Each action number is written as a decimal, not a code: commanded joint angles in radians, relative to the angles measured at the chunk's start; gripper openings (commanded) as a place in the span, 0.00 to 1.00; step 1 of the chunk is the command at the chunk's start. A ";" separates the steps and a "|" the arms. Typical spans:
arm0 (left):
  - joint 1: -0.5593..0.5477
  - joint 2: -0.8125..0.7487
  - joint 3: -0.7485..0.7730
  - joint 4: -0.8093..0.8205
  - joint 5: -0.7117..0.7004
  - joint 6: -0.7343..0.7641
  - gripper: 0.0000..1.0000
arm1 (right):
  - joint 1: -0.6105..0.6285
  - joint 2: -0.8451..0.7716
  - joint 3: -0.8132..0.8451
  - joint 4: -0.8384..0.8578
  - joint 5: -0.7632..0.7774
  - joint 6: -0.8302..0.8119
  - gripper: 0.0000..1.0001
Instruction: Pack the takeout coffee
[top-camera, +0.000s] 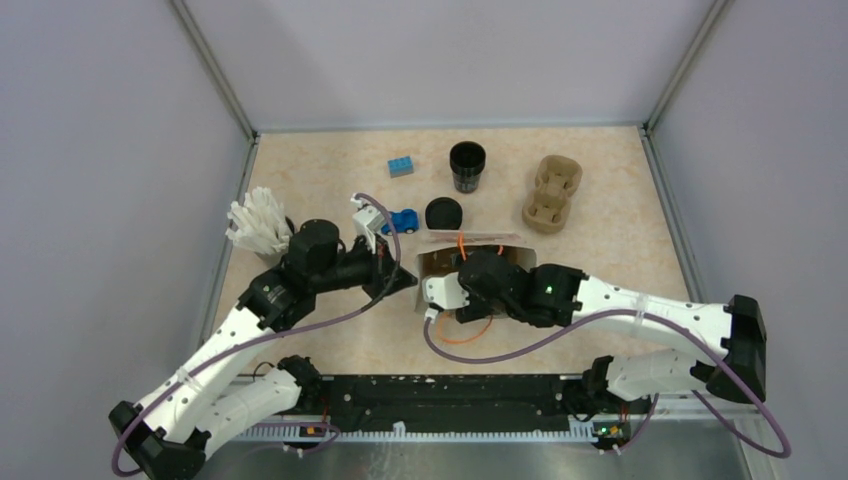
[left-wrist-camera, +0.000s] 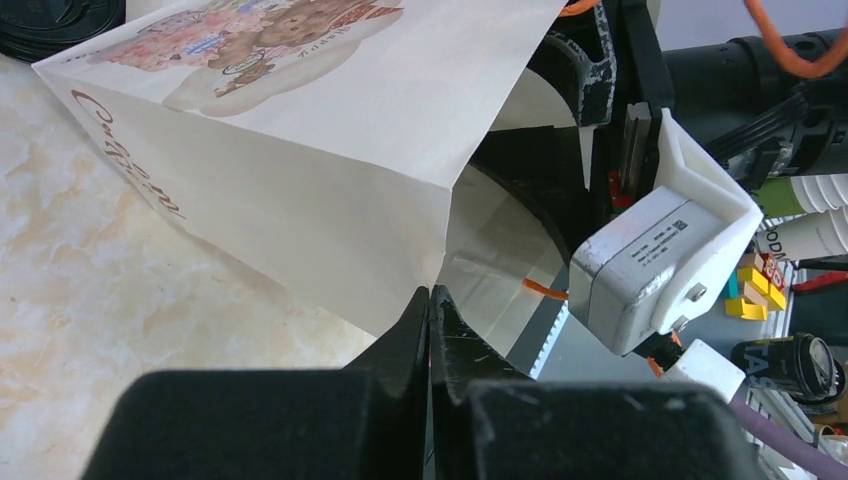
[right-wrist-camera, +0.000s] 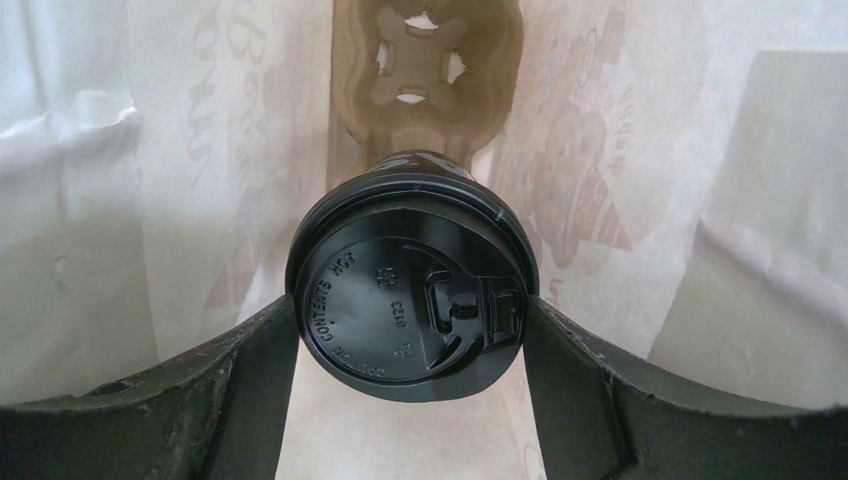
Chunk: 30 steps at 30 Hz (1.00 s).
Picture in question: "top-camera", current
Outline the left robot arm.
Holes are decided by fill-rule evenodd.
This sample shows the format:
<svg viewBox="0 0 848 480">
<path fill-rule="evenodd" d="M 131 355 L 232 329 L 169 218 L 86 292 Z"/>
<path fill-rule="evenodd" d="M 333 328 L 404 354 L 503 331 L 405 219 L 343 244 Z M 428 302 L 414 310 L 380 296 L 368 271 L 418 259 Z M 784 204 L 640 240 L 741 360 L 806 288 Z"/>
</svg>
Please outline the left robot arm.
<svg viewBox="0 0 848 480">
<path fill-rule="evenodd" d="M 117 436 L 114 475 L 192 479 L 224 445 L 273 413 L 308 413 L 319 404 L 318 372 L 289 357 L 231 394 L 225 389 L 270 343 L 352 320 L 416 285 L 401 264 L 398 238 L 382 217 L 357 227 L 343 249 L 338 227 L 322 219 L 294 233 L 277 265 L 256 276 L 211 337 L 160 386 L 121 401 L 108 420 Z"/>
</svg>

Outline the black cup lid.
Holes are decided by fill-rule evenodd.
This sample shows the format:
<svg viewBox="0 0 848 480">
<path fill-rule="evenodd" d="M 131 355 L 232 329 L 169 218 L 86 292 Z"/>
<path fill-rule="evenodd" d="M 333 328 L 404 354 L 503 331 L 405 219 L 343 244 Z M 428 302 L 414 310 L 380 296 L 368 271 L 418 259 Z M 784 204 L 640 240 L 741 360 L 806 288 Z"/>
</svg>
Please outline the black cup lid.
<svg viewBox="0 0 848 480">
<path fill-rule="evenodd" d="M 450 197 L 435 198 L 425 208 L 425 223 L 430 230 L 459 230 L 463 216 L 462 206 Z"/>
</svg>

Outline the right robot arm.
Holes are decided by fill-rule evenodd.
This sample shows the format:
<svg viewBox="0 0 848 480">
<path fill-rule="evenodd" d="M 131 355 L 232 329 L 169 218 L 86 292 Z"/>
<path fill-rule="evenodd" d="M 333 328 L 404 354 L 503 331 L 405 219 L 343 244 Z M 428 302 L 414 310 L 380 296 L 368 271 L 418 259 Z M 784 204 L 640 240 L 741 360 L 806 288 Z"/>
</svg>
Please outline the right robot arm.
<svg viewBox="0 0 848 480">
<path fill-rule="evenodd" d="M 613 285 L 579 269 L 525 269 L 477 250 L 430 288 L 434 302 L 463 321 L 505 315 L 537 328 L 605 329 L 661 346 L 637 357 L 605 357 L 585 373 L 586 397 L 600 412 L 652 393 L 705 388 L 721 399 L 766 399 L 767 334 L 759 303 L 691 303 Z"/>
</svg>

